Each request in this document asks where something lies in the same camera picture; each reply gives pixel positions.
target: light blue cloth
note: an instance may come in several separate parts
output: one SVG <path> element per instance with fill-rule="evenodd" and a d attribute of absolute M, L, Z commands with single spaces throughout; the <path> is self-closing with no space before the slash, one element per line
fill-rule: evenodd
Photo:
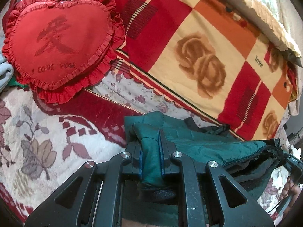
<path fill-rule="evenodd" d="M 7 86 L 14 74 L 13 66 L 0 54 L 0 92 Z"/>

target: checkered blanket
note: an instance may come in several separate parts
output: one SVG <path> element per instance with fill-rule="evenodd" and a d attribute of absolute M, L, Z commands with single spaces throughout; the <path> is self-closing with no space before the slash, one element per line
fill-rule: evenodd
<path fill-rule="evenodd" d="M 126 30 L 113 63 L 243 140 L 274 137 L 295 77 L 280 51 L 223 0 L 115 0 Z"/>

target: polka dot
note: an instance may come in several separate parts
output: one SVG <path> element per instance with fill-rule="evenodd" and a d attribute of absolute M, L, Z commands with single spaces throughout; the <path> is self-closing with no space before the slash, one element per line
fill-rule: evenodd
<path fill-rule="evenodd" d="M 232 12 L 232 9 L 229 8 L 229 7 L 225 7 L 225 10 L 226 10 L 226 12 L 228 12 L 228 13 L 231 13 L 231 12 Z"/>
<path fill-rule="evenodd" d="M 247 26 L 247 22 L 245 20 L 241 21 L 240 26 L 241 27 L 246 27 Z"/>
<path fill-rule="evenodd" d="M 237 13 L 234 13 L 234 15 L 232 16 L 232 18 L 235 20 L 235 21 L 239 21 L 241 19 L 241 16 L 238 15 Z"/>

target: heart-shaped pillow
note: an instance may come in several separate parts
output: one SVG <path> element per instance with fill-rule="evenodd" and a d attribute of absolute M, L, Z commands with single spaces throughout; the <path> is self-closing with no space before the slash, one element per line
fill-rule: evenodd
<path fill-rule="evenodd" d="M 11 12 L 3 55 L 16 79 L 47 103 L 96 84 L 116 58 L 125 30 L 114 0 L 22 0 Z"/>

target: hand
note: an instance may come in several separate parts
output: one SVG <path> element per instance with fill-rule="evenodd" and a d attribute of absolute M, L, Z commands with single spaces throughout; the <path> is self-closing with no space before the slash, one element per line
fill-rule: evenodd
<path fill-rule="evenodd" d="M 292 197 L 292 200 L 290 201 L 288 207 L 284 211 L 283 218 L 288 214 L 289 210 L 291 209 L 294 202 L 297 200 L 299 194 L 301 193 L 300 187 L 298 185 L 294 185 L 290 176 L 287 178 L 287 183 L 284 185 L 284 188 L 283 188 L 282 193 L 279 197 L 279 200 L 282 200 L 284 197 L 287 197 L 289 190 L 293 194 L 293 197 Z"/>

